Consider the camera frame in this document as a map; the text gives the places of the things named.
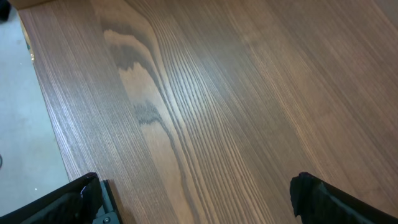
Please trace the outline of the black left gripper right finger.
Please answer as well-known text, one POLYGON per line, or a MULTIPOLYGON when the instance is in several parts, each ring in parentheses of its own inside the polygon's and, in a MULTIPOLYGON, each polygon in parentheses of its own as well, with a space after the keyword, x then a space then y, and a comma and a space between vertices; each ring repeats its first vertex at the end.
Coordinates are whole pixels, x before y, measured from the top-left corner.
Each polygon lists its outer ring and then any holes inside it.
POLYGON ((390 223, 397 218, 347 194, 308 172, 290 181, 294 215, 302 223, 390 223))

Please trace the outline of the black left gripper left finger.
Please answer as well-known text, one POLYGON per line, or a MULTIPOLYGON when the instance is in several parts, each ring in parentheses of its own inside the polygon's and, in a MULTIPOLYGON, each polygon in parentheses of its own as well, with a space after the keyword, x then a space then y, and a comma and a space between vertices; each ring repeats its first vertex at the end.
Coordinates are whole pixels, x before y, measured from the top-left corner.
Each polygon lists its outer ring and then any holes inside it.
POLYGON ((89 172, 2 216, 1 223, 120 224, 121 216, 109 181, 89 172))

